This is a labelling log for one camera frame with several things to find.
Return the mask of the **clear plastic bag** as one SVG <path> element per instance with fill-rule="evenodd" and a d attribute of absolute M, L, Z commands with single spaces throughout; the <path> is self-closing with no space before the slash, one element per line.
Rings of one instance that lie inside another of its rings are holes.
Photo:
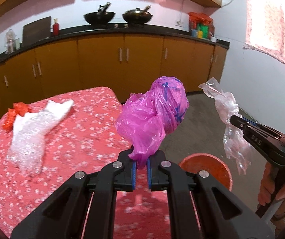
<path fill-rule="evenodd" d="M 237 116 L 239 105 L 231 92 L 223 92 L 219 82 L 212 77 L 206 83 L 199 85 L 204 94 L 215 100 L 215 108 L 220 120 L 226 125 L 223 135 L 223 146 L 226 157 L 236 161 L 237 170 L 240 175 L 245 175 L 250 166 L 254 148 L 243 138 L 243 131 L 231 124 L 230 118 Z"/>

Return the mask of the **bubble wrap sheet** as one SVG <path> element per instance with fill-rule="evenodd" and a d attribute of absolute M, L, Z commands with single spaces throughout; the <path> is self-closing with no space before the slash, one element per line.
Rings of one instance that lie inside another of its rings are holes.
<path fill-rule="evenodd" d="M 45 153 L 45 136 L 66 118 L 73 104 L 73 100 L 63 103 L 49 100 L 46 107 L 39 112 L 16 117 L 7 159 L 23 175 L 40 173 Z"/>

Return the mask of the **red plastic bag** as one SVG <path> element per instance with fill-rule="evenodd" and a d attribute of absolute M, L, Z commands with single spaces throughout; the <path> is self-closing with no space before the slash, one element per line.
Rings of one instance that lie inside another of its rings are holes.
<path fill-rule="evenodd" d="M 12 131 L 16 116 L 19 115 L 21 117 L 24 117 L 27 112 L 32 113 L 32 109 L 29 107 L 29 105 L 23 102 L 14 103 L 13 108 L 8 109 L 7 111 L 7 116 L 3 123 L 3 129 L 6 132 Z"/>

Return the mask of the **magenta plastic bag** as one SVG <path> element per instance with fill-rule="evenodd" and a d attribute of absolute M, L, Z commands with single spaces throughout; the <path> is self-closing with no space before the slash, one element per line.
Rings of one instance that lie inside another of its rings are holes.
<path fill-rule="evenodd" d="M 189 101 L 183 83 L 175 77 L 156 79 L 146 93 L 132 93 L 123 104 L 115 127 L 133 146 L 129 158 L 143 169 L 166 135 L 182 123 Z"/>

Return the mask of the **red trash bucket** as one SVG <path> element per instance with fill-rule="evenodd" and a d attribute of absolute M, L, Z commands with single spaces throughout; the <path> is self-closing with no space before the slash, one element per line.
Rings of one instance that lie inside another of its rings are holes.
<path fill-rule="evenodd" d="M 229 191 L 233 189 L 233 178 L 229 167 L 219 158 L 207 153 L 195 153 L 182 159 L 179 166 L 190 173 L 206 170 Z"/>

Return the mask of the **red floral tablecloth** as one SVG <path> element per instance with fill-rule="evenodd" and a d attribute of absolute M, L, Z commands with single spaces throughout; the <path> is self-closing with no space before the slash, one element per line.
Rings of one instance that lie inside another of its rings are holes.
<path fill-rule="evenodd" d="M 32 177 L 22 175 L 7 159 L 12 133 L 0 124 L 0 229 L 10 235 L 16 225 L 76 171 L 99 171 L 130 147 L 115 129 L 121 104 L 107 87 L 64 93 L 57 103 L 74 102 L 68 116 L 45 140 L 42 169 Z M 117 194 L 115 238 L 170 238 L 165 192 L 148 189 L 145 170 L 136 174 L 135 190 Z"/>

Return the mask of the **pink window curtain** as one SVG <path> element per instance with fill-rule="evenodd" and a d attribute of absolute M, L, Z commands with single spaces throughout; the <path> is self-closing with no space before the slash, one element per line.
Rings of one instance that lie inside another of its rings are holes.
<path fill-rule="evenodd" d="M 247 0 L 245 48 L 285 64 L 285 0 Z"/>

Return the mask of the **white cup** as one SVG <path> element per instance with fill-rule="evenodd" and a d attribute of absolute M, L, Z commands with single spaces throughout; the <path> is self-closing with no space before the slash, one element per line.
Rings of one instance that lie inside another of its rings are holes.
<path fill-rule="evenodd" d="M 211 37 L 211 42 L 217 42 L 217 38 L 216 37 Z"/>

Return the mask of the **green container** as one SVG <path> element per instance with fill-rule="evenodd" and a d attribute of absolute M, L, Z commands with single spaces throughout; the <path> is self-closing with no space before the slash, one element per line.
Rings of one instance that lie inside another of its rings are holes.
<path fill-rule="evenodd" d="M 209 35 L 209 26 L 208 25 L 198 23 L 197 31 L 198 31 L 198 38 L 208 39 L 208 35 Z"/>

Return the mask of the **red bag over containers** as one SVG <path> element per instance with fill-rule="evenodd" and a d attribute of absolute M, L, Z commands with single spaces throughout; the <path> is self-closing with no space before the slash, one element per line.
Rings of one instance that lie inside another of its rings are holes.
<path fill-rule="evenodd" d="M 198 23 L 208 25 L 209 27 L 213 24 L 213 19 L 204 13 L 189 12 L 188 16 L 189 16 L 189 32 L 192 32 L 193 29 L 197 30 Z"/>

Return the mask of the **lower wooden cabinets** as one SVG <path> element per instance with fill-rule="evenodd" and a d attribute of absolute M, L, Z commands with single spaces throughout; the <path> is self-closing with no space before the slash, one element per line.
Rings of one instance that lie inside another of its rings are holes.
<path fill-rule="evenodd" d="M 145 33 L 85 35 L 47 43 L 0 60 L 0 118 L 14 103 L 105 86 L 118 101 L 173 76 L 187 92 L 220 79 L 229 44 Z"/>

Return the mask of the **clear jar with bag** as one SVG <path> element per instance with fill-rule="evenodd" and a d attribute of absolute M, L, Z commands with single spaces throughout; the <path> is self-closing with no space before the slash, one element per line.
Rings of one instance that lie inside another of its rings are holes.
<path fill-rule="evenodd" d="M 10 54 L 20 49 L 20 40 L 16 38 L 16 34 L 12 29 L 9 29 L 5 36 L 6 54 Z"/>

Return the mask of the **red bottle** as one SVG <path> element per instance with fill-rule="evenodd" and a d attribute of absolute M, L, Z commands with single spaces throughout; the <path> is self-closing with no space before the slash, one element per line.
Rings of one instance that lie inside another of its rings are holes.
<path fill-rule="evenodd" d="M 54 24 L 53 24 L 53 36 L 58 36 L 59 35 L 59 23 L 58 19 L 54 19 Z"/>

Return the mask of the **right black wok with lid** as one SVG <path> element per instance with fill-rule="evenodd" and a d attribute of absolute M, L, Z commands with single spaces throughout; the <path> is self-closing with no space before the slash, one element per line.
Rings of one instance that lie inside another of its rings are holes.
<path fill-rule="evenodd" d="M 128 24 L 146 24 L 148 23 L 153 15 L 150 14 L 150 5 L 147 5 L 144 9 L 135 8 L 123 13 L 122 17 Z"/>

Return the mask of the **left black wok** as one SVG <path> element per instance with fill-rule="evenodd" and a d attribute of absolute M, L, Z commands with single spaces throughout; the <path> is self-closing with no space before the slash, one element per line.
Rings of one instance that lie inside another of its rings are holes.
<path fill-rule="evenodd" d="M 115 12 L 107 11 L 110 5 L 111 2 L 107 2 L 105 5 L 100 5 L 98 11 L 87 13 L 83 18 L 90 25 L 106 25 L 115 16 Z"/>

